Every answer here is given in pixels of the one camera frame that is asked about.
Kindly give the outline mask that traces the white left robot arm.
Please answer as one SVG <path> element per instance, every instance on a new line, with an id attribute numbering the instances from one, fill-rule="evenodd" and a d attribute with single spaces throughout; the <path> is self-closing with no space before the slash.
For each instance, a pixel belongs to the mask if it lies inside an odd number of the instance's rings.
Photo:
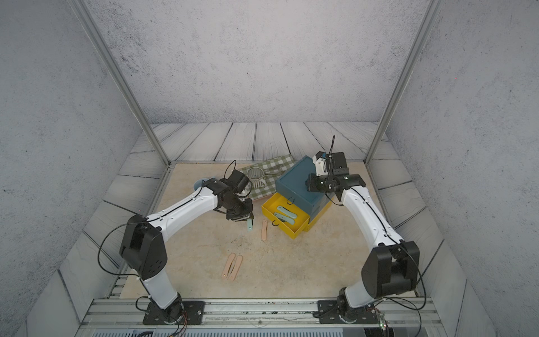
<path id="1" fill-rule="evenodd" d="M 146 217 L 134 216 L 128 221 L 119 254 L 136 271 L 151 303 L 158 309 L 176 308 L 182 302 L 165 271 L 168 261 L 166 242 L 210 211 L 223 208 L 227 220 L 251 218 L 253 202 L 243 194 L 250 185 L 245 176 L 202 179 L 191 195 L 174 205 Z"/>

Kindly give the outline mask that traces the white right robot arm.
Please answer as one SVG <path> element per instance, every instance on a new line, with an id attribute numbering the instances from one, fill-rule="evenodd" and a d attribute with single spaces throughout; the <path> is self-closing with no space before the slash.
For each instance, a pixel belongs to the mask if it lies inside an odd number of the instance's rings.
<path id="1" fill-rule="evenodd" d="M 370 248 L 361 280 L 339 292 L 338 314 L 343 321 L 355 321 L 376 300 L 417 287 L 420 275 L 417 244 L 405 241 L 387 222 L 360 175 L 310 174 L 305 184 L 310 192 L 337 196 L 352 214 Z"/>

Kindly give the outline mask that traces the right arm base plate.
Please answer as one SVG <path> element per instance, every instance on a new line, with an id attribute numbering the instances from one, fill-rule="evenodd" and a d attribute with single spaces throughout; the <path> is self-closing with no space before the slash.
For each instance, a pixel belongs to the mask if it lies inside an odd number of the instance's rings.
<path id="1" fill-rule="evenodd" d="M 372 308 L 348 308 L 337 300 L 319 300 L 312 316 L 320 324 L 377 324 Z"/>

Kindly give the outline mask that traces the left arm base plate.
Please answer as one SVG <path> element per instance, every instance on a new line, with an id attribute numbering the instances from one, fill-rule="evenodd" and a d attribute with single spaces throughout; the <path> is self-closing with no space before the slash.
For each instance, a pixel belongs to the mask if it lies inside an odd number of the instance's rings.
<path id="1" fill-rule="evenodd" d="M 151 300 L 145 310 L 143 325 L 180 325 L 180 327 L 200 325 L 205 305 L 202 300 L 176 300 L 166 309 L 161 309 Z"/>

